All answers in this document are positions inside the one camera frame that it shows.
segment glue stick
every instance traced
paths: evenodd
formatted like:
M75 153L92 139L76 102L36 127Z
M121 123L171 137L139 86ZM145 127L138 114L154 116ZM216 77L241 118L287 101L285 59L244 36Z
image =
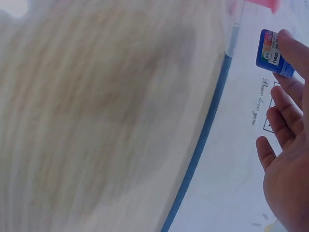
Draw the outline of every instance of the glue stick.
M256 65L284 77L292 77L294 69L286 62L279 50L278 34L270 30L262 30L256 57Z

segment blue line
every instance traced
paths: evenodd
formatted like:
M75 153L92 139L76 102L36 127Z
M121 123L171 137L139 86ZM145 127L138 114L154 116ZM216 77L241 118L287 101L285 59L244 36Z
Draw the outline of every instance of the blue line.
M228 57L227 55L224 58L221 73L218 79L218 83L211 101L211 105L201 132L201 135L199 137L199 140L197 142L197 146L195 148L195 151L193 153L192 159L190 161L188 170L184 176L183 182L179 188L179 191L177 193L176 199L173 203L173 206L169 212L169 215L163 225L163 228L161 232L168 232L170 226L172 225L173 220L175 219L175 216L178 212L178 209L183 201L183 198L188 190L188 187L190 185L190 182L192 180L192 177L194 175L195 169L197 168L198 161L202 155L206 140L208 138L209 132L211 130L211 126L214 120L214 117L216 115L219 102L222 96L222 92L224 89L225 81L227 78L227 74L231 65L231 57Z

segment sheet of paper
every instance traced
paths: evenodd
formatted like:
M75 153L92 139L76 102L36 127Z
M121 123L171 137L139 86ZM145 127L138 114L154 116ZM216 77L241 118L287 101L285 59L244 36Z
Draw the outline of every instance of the sheet of paper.
M282 232L263 194L264 171L255 140L281 148L266 119L274 105L272 73L255 65L262 29L301 36L284 12L244 4L243 18L221 102L194 177L170 232Z

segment pink object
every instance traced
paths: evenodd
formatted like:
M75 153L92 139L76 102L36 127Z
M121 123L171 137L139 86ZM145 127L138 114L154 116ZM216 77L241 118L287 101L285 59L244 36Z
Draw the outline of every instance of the pink object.
M245 1L252 2L260 6L265 6L271 9L273 14L275 14L278 11L281 2L281 0L245 0Z

